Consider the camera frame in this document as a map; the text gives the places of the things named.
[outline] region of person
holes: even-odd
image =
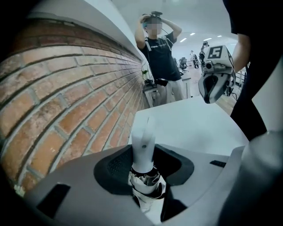
[[[193,50],[191,50],[190,56],[192,57],[195,69],[199,68],[199,61]]]
[[[165,35],[165,38],[158,37],[161,33],[162,23],[167,24],[173,29],[173,32]],[[144,36],[143,29],[148,34],[147,38]],[[138,20],[134,36],[137,47],[149,62],[152,75],[157,84],[157,90],[160,94],[159,105],[170,102],[172,92],[176,101],[184,99],[183,81],[171,53],[171,48],[181,32],[182,29],[179,26],[160,17],[143,15]],[[165,84],[159,84],[160,79],[167,80],[167,85],[163,86]]]
[[[252,140],[266,132],[264,122],[252,102],[252,98],[267,81],[279,58],[282,55],[282,45],[274,45],[280,37],[279,18],[280,1],[271,0],[256,4],[251,0],[223,0],[229,13],[231,32],[236,34],[238,42],[233,52],[235,73],[244,68],[248,62],[241,94],[231,113],[231,118],[237,123],[248,140]],[[268,25],[270,33],[263,34],[263,25]],[[262,51],[268,49],[268,64],[264,64]]]
[[[204,57],[205,57],[204,49],[207,48],[208,46],[209,46],[208,42],[204,41],[203,45],[200,49],[200,53],[199,53],[199,60],[200,60],[201,66],[202,66],[202,72],[203,72],[203,69],[204,69]]]

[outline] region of black slot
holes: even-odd
[[[215,166],[219,166],[224,168],[226,166],[226,162],[221,162],[221,161],[217,161],[217,160],[213,160],[210,162],[210,164],[215,165]]]
[[[53,218],[70,188],[68,185],[55,185],[40,204],[37,205],[37,208],[46,216]]]

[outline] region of white desk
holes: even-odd
[[[224,110],[206,104],[200,96],[138,111],[132,130],[144,127],[149,116],[155,118],[155,143],[221,155],[230,155],[234,148],[248,143]]]

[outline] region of black t-shirt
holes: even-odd
[[[175,43],[177,39],[173,39],[173,32],[167,34],[166,37],[172,42],[167,40],[170,48],[172,48],[173,43]],[[181,79],[181,75],[166,41],[162,38],[148,38],[147,41],[151,47],[151,51],[148,51],[146,45],[143,49],[140,49],[140,51],[145,55],[149,62],[154,79],[161,78],[170,81]]]
[[[250,66],[242,90],[247,100],[260,90],[271,75],[282,55],[282,32],[278,0],[223,0],[229,13],[231,32],[249,36],[251,41]]]

